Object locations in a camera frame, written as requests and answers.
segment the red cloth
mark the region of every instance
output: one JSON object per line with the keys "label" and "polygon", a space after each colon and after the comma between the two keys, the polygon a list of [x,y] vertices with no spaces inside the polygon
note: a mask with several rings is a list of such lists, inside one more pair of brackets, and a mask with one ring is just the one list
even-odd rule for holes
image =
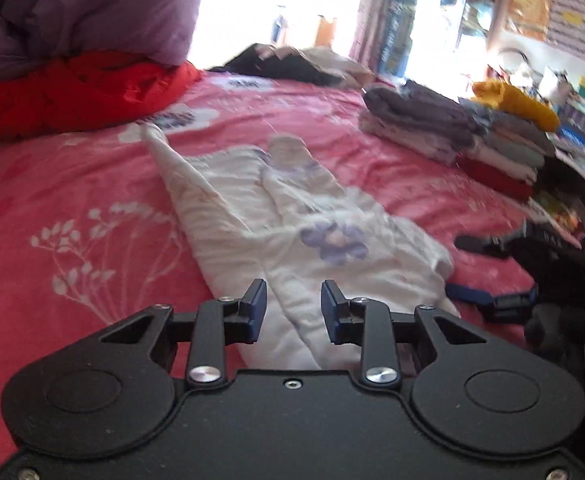
{"label": "red cloth", "polygon": [[108,50],[53,59],[0,83],[0,140],[96,130],[129,123],[175,103],[202,74]]}
{"label": "red cloth", "polygon": [[520,180],[514,180],[511,176],[488,164],[467,158],[464,155],[458,158],[457,164],[467,176],[510,198],[526,202],[533,195],[532,186]]}

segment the poster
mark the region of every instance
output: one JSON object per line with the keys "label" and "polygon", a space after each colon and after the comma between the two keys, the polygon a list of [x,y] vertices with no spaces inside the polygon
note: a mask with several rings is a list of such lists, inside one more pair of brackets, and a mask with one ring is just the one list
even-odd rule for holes
{"label": "poster", "polygon": [[549,21],[548,0],[510,0],[504,29],[526,38],[545,41]]}
{"label": "poster", "polygon": [[585,0],[552,0],[546,43],[585,59]]}

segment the purple blanket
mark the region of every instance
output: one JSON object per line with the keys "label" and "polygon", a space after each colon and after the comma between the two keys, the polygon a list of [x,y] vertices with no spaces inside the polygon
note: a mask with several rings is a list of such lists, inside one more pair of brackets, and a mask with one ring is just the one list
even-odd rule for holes
{"label": "purple blanket", "polygon": [[0,0],[0,81],[89,50],[186,60],[200,0]]}

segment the white towel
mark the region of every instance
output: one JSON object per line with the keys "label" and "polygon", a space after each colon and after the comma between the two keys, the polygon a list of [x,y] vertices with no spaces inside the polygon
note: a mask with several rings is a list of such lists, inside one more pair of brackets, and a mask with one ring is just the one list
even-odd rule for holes
{"label": "white towel", "polygon": [[537,181],[537,170],[510,160],[496,150],[486,146],[485,142],[479,137],[476,139],[475,147],[469,150],[466,156],[503,171],[513,179],[520,180],[526,184],[532,185]]}
{"label": "white towel", "polygon": [[259,341],[240,346],[249,366],[357,366],[358,347],[329,341],[323,280],[336,280],[347,298],[374,298],[396,312],[427,303],[457,314],[444,293],[448,251],[361,190],[340,187],[301,139],[274,137],[269,152],[236,146],[184,158],[153,124],[141,136],[212,293],[236,298],[253,279],[268,282]]}

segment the floral bedsheet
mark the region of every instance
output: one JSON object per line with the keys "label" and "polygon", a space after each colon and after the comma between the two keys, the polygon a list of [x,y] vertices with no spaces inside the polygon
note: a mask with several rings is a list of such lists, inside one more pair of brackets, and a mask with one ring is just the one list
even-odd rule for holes
{"label": "floral bedsheet", "polygon": [[[362,134],[363,106],[352,91],[210,74],[153,119],[184,155],[300,136],[343,186],[448,246],[456,283],[492,293],[529,286],[514,262],[452,245],[460,232],[506,232],[525,213],[461,171]],[[188,311],[209,298],[136,125],[0,145],[0,393],[28,363],[149,304]],[[481,323],[471,309],[463,314]],[[235,349],[228,355],[231,368],[242,365]],[[14,450],[0,415],[0,464]]]}

